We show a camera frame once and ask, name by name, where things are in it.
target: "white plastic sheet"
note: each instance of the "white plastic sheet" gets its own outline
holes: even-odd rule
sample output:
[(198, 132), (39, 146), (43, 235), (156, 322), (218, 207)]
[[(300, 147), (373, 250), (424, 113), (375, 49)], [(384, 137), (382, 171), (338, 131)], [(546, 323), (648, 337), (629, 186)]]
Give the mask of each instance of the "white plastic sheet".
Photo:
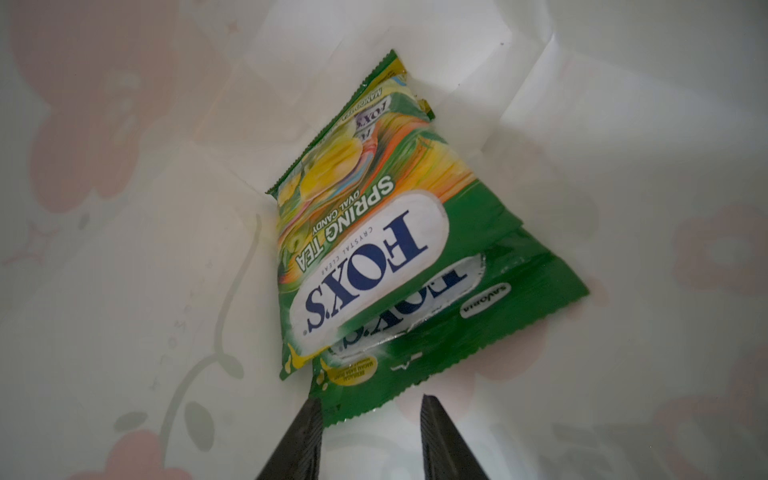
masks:
[(768, 474), (763, 3), (0, 12), (0, 478), (258, 473), (310, 380), (261, 192), (390, 48), (592, 295), (327, 429), (321, 478), (421, 478), (423, 392), (491, 478)]

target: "leaf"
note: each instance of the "leaf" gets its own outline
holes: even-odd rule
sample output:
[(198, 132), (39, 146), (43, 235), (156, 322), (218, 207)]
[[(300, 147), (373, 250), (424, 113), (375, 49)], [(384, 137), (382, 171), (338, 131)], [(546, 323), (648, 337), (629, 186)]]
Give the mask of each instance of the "leaf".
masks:
[(221, 365), (221, 368), (224, 369), (224, 372), (229, 373), (234, 379), (241, 380), (245, 376), (243, 364), (231, 355), (224, 354), (219, 359), (219, 364)]
[(189, 402), (184, 407), (184, 423), (192, 443), (201, 452), (208, 452), (214, 446), (214, 418), (208, 409), (197, 402)]
[(113, 427), (117, 432), (127, 432), (135, 429), (146, 420), (147, 414), (144, 412), (129, 412), (115, 420)]

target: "green candy bag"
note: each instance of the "green candy bag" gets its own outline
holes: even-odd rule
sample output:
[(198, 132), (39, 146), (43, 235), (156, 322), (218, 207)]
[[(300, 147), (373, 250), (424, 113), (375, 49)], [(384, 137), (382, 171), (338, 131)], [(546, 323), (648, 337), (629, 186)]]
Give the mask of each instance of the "green candy bag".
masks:
[(327, 425), (587, 295), (432, 129), (394, 51), (270, 192), (281, 378)]

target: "yellow oval label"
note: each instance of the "yellow oval label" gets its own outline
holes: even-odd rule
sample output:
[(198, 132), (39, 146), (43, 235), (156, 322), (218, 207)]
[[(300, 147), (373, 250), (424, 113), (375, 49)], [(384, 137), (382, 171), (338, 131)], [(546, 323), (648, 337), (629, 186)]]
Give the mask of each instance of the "yellow oval label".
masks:
[(328, 369), (328, 379), (341, 386), (353, 386), (367, 382), (379, 367), (373, 356), (366, 357), (350, 366), (340, 369)]

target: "green stem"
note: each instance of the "green stem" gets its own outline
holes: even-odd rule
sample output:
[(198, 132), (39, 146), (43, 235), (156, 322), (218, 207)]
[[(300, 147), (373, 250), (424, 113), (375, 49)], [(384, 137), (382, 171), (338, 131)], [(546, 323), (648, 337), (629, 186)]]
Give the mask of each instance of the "green stem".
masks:
[(214, 353), (197, 362), (195, 366), (193, 366), (192, 369), (187, 372), (187, 374), (181, 380), (181, 383), (179, 383), (179, 386), (176, 387), (174, 396), (170, 398), (170, 404), (168, 405), (168, 409), (165, 411), (165, 417), (163, 417), (163, 425), (160, 427), (160, 445), (162, 448), (161, 461), (163, 466), (165, 466), (165, 454), (168, 450), (168, 442), (170, 441), (170, 431), (174, 426), (176, 414), (179, 412), (179, 407), (181, 406), (182, 400), (184, 400), (184, 396), (187, 394), (187, 390), (190, 388), (192, 382), (194, 382), (197, 376), (203, 372), (203, 370), (205, 370), (208, 366), (213, 365), (214, 363), (219, 363), (221, 361), (220, 359), (226, 355), (226, 353), (224, 353), (222, 340), (224, 323), (227, 320), (227, 314), (230, 312), (232, 299), (235, 297), (235, 293), (237, 293), (238, 289), (240, 288), (240, 284), (243, 282), (245, 272), (248, 271), (248, 267), (250, 266), (251, 260), (253, 260), (253, 255), (256, 252), (256, 248), (259, 246), (260, 236), (261, 216), (257, 215), (256, 230), (253, 232), (253, 240), (251, 240), (248, 253), (245, 256), (243, 263), (240, 265), (234, 280), (232, 280), (232, 284), (230, 285), (229, 290), (227, 290), (227, 295), (224, 297), (224, 302), (219, 309), (219, 316), (216, 320), (216, 329), (214, 333)]

